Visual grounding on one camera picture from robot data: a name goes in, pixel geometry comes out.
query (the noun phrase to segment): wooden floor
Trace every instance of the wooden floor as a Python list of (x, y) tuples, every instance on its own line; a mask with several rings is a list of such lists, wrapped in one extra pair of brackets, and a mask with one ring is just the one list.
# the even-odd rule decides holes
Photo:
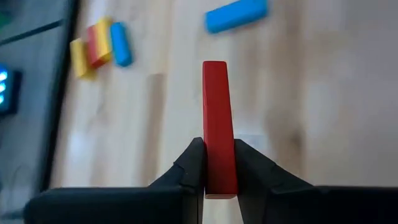
[[(267, 19), (209, 35), (230, 0), (87, 0), (78, 36), (124, 21), (136, 61), (71, 73), (53, 187), (145, 186), (202, 136), (201, 63), (228, 63), (235, 138), (313, 184), (398, 185), (395, 0), (278, 0)], [(205, 201), (204, 223), (241, 223)]]

